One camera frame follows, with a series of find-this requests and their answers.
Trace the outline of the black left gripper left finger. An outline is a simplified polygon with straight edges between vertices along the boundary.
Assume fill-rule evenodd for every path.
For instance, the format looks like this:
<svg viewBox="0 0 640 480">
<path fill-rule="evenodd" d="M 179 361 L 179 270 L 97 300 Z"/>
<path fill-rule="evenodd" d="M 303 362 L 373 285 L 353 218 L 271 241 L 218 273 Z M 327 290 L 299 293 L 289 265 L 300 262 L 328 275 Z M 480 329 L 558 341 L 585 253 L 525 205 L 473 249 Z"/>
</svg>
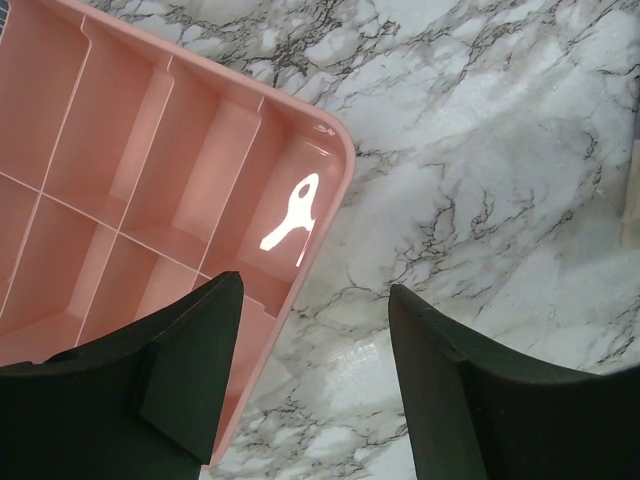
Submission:
<svg viewBox="0 0 640 480">
<path fill-rule="evenodd" d="M 244 297 L 225 272 L 43 363 L 1 370 L 5 479 L 195 479 L 213 454 Z"/>
</svg>

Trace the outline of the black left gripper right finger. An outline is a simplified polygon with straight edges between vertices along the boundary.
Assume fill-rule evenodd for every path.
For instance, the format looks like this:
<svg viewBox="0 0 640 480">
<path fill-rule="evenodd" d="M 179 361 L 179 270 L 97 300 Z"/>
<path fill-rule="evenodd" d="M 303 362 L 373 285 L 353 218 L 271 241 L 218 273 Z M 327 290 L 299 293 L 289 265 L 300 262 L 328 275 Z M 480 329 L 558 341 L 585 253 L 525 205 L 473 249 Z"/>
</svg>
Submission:
<svg viewBox="0 0 640 480">
<path fill-rule="evenodd" d="M 393 354 L 420 479 L 635 479 L 639 370 L 598 375 L 513 350 L 390 290 Z"/>
</svg>

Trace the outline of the grey cream underwear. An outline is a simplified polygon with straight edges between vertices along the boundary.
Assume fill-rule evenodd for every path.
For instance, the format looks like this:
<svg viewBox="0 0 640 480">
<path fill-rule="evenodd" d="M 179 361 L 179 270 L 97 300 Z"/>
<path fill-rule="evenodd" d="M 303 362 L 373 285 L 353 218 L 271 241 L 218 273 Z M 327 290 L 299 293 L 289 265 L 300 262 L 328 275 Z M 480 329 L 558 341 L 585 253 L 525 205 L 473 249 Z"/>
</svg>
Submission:
<svg viewBox="0 0 640 480">
<path fill-rule="evenodd" d="M 621 245 L 629 248 L 639 247 L 639 139 L 634 140 L 632 147 L 625 208 L 622 216 Z"/>
</svg>

